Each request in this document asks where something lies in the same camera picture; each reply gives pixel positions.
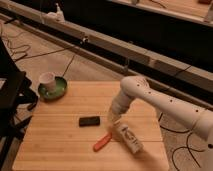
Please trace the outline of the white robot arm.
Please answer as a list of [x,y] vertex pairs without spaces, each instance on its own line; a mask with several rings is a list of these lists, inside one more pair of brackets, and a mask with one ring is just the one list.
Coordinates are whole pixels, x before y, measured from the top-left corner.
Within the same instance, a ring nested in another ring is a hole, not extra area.
[[156,91],[142,76],[128,76],[121,80],[120,90],[109,109],[109,121],[115,123],[119,120],[135,99],[141,99],[170,115],[203,140],[213,140],[213,111]]

